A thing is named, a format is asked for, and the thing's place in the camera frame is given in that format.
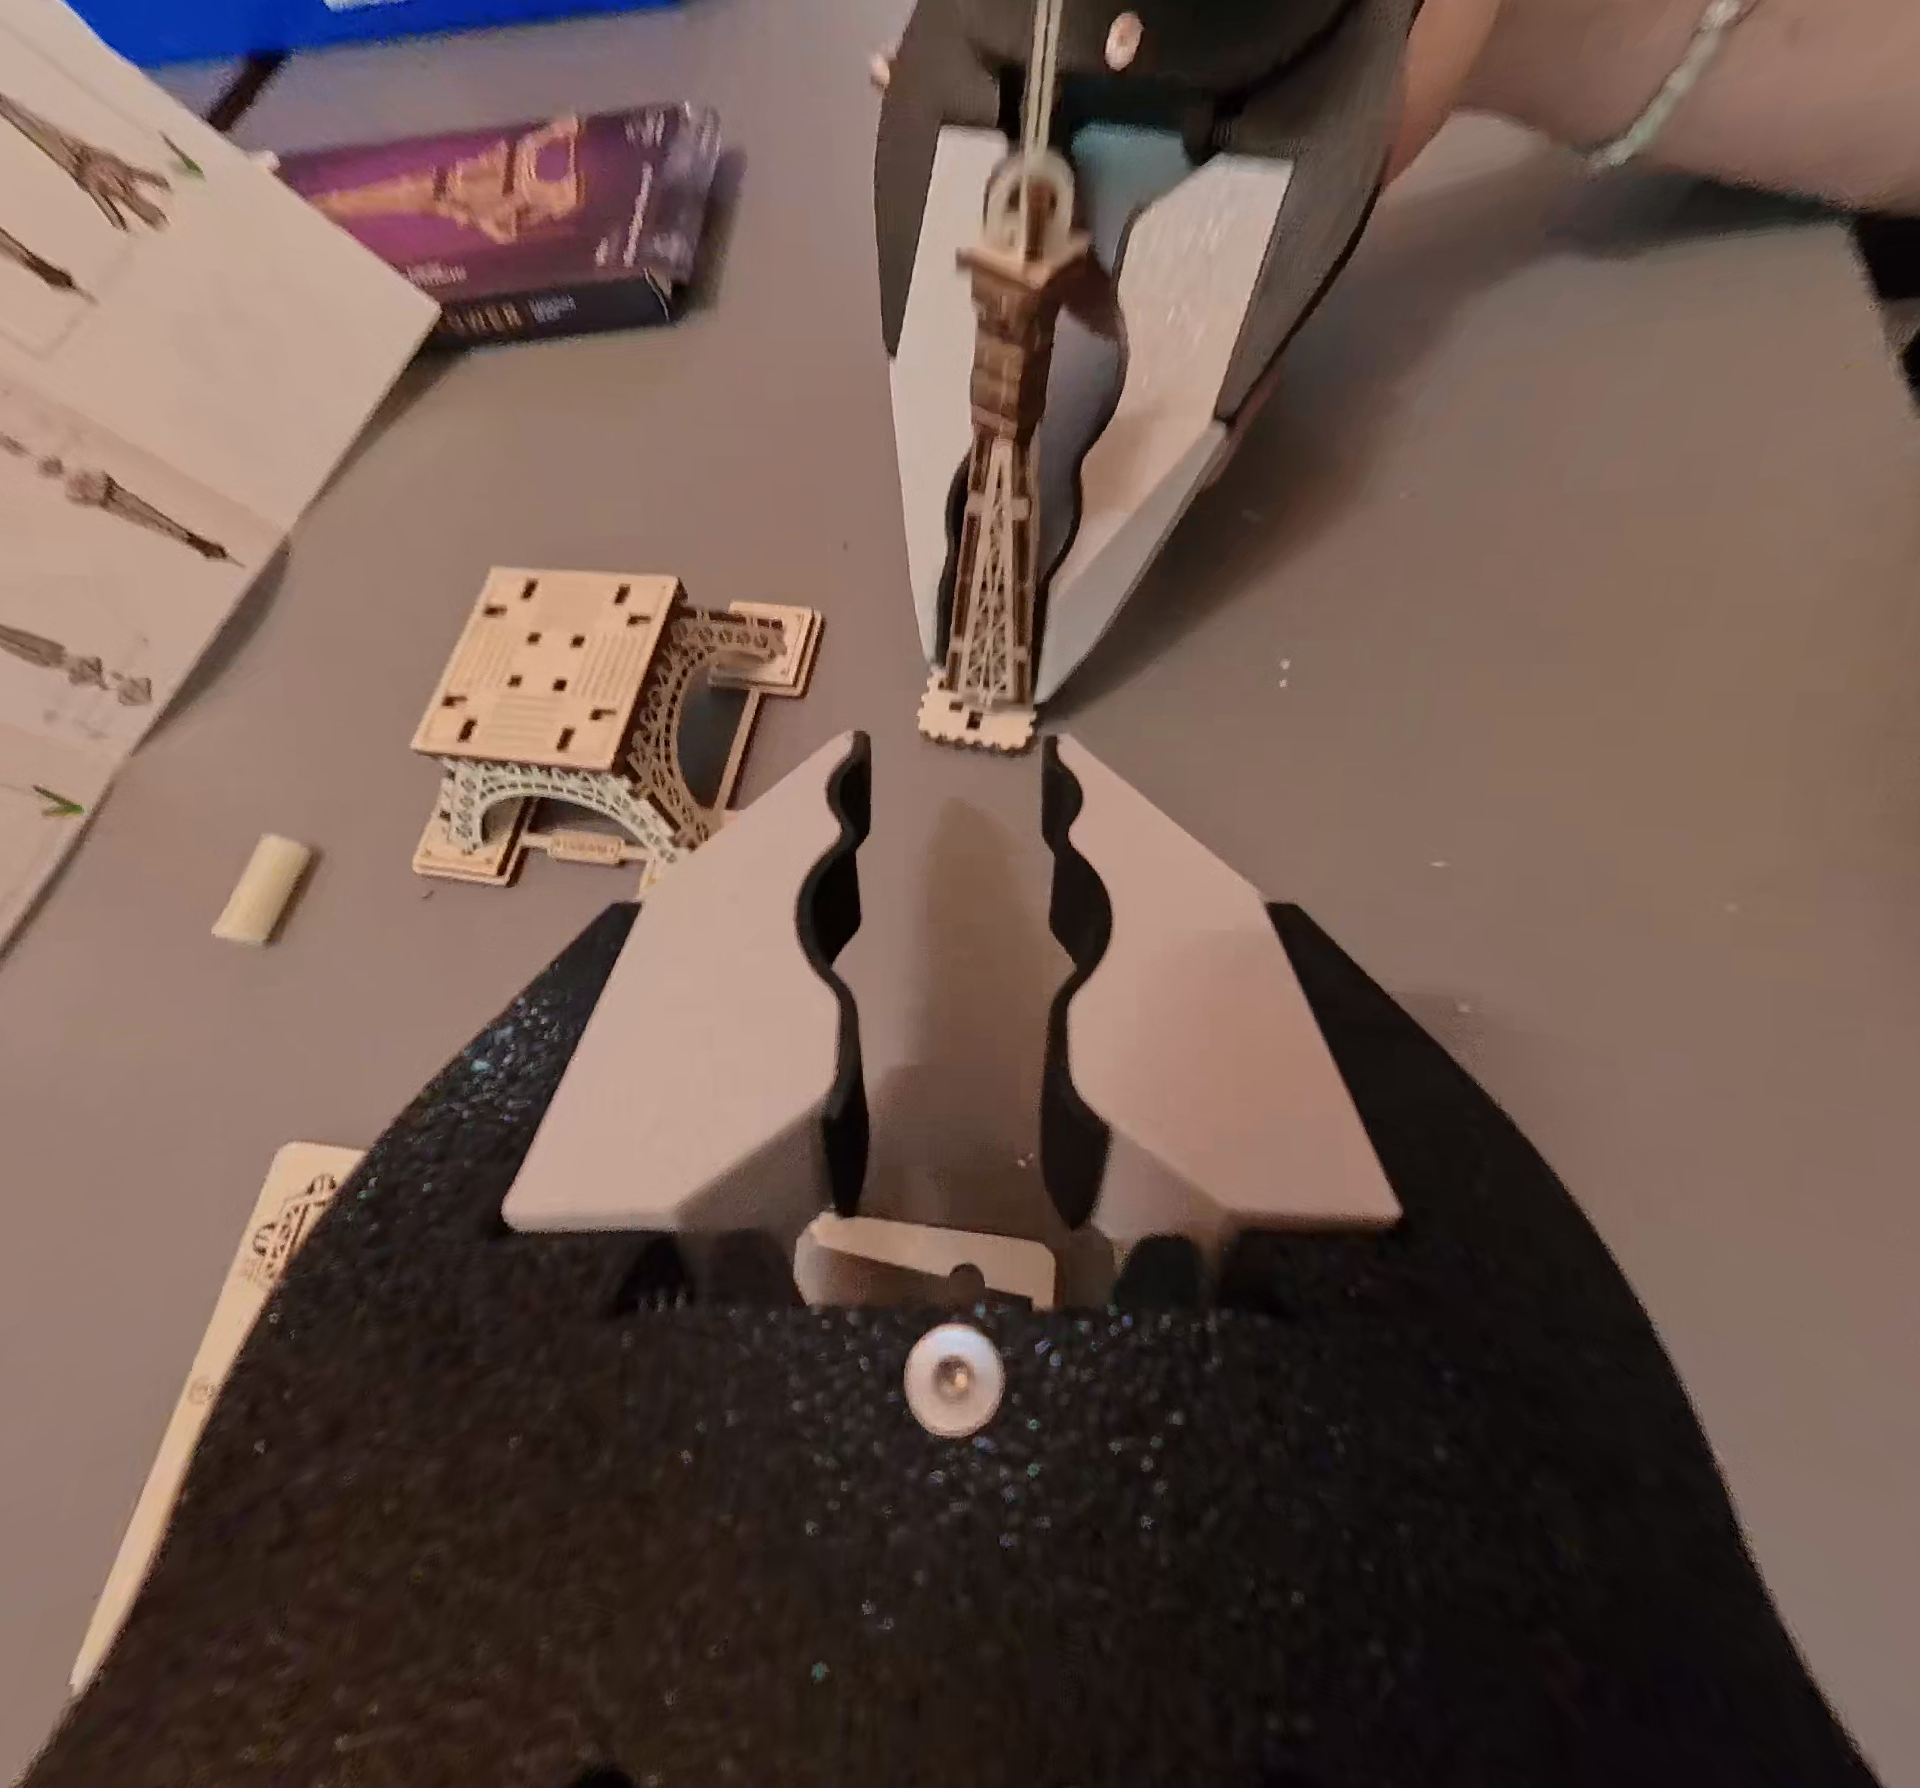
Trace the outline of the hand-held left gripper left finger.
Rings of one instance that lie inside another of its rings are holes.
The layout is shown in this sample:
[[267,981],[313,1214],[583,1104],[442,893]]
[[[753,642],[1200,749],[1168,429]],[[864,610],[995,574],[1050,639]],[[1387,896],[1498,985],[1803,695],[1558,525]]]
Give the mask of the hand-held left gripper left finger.
[[872,744],[835,736],[640,896],[503,1197],[516,1233],[795,1238],[858,1212],[858,1009]]

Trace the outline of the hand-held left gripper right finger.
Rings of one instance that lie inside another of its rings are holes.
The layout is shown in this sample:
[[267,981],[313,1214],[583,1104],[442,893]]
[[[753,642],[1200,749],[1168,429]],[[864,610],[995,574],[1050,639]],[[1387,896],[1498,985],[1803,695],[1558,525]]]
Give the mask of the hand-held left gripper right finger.
[[1259,893],[1067,736],[1042,749],[1042,1176],[1069,1231],[1402,1221]]

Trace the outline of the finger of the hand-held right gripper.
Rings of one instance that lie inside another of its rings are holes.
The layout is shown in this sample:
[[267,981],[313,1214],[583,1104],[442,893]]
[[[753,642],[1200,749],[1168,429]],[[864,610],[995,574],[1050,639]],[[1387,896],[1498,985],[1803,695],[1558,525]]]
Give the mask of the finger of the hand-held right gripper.
[[1001,131],[942,128],[908,275],[890,408],[908,592],[923,661],[942,661],[946,501],[972,448],[972,284],[957,254],[981,236]]
[[1218,398],[1289,181],[1287,159],[1216,156],[1125,230],[1115,408],[1078,466],[1078,531],[1046,584],[1037,702],[1110,630],[1227,447]]

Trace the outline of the wooden tower model spire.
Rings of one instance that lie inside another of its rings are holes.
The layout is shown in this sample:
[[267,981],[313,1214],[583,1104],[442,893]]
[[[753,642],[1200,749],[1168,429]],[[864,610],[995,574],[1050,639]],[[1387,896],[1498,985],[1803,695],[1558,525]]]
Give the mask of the wooden tower model spire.
[[1051,145],[1065,0],[1033,0],[1019,146],[987,181],[972,284],[972,448],[942,677],[972,704],[1037,711],[1042,493],[1037,435],[1060,314],[1095,307],[1105,271],[1078,223],[1074,175]]

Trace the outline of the purple tower kit box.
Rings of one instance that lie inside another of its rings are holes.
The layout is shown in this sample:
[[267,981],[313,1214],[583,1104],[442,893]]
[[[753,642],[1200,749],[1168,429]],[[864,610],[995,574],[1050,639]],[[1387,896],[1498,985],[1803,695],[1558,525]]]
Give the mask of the purple tower kit box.
[[469,352],[677,318],[722,120],[669,100],[387,145],[282,151],[277,177],[438,306]]

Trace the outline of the small toothed wooden square plate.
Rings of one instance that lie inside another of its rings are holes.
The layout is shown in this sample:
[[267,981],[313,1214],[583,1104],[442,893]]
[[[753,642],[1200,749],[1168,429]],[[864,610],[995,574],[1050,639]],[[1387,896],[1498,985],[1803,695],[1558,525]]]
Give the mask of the small toothed wooden square plate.
[[1037,738],[1038,713],[1027,704],[972,704],[932,672],[919,701],[916,730],[926,744],[1021,757]]

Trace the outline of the grey desk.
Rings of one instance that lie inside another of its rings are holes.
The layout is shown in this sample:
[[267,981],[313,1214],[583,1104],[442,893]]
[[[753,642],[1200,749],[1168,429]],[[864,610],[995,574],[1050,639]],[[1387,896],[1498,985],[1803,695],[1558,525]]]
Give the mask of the grey desk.
[[[626,900],[413,873],[409,754],[494,565],[809,603],[756,794],[872,738],[848,949],[876,1212],[1038,1233],[1065,954],[1033,757],[919,740],[867,61],[908,0],[295,56],[255,151],[688,95],[731,164],[677,327],[418,365],[4,957],[4,1783],[273,1154],[372,1150]],[[1548,1159],[1764,1578],[1914,1783],[1914,412],[1851,236],[1457,120],[1069,683],[1073,734],[1300,904]],[[258,836],[317,852],[210,936]]]

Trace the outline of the laser-cut wooden parts sheet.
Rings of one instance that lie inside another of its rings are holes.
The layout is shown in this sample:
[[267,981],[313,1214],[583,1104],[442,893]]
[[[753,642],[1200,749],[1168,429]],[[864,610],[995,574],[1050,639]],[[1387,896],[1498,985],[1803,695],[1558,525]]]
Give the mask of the laser-cut wooden parts sheet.
[[[295,1140],[282,1146],[268,1164],[186,1384],[164,1428],[154,1465],[81,1637],[67,1683],[71,1700],[78,1700],[93,1683],[150,1574],[186,1465],[238,1352],[285,1270],[360,1160],[364,1150]],[[811,1305],[830,1300],[849,1305],[916,1300],[921,1291],[946,1283],[960,1287],[960,1300],[1001,1295],[1038,1310],[1056,1302],[1056,1259],[1038,1242],[881,1217],[820,1214],[795,1242],[793,1268],[804,1302]]]

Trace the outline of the wooden tower model base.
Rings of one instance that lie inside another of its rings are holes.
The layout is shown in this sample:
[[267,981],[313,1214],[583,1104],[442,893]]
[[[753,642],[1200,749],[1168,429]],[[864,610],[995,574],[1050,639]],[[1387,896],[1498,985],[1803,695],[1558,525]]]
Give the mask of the wooden tower model base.
[[807,698],[821,633],[672,574],[491,570],[413,736],[439,771],[413,873],[503,890],[544,853],[647,893],[731,818],[756,721]]

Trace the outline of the white wax cylinder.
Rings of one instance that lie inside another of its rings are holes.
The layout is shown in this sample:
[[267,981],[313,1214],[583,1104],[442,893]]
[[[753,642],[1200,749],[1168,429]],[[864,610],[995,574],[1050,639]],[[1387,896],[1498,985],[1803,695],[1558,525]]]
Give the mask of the white wax cylinder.
[[299,896],[317,852],[286,836],[258,836],[210,936],[227,945],[267,949]]

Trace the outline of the paper assembly instruction sheet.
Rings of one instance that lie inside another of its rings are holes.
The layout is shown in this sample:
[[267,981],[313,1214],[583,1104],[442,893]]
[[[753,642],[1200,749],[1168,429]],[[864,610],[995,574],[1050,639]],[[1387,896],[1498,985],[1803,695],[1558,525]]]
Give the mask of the paper assembly instruction sheet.
[[436,324],[63,0],[2,0],[2,932]]

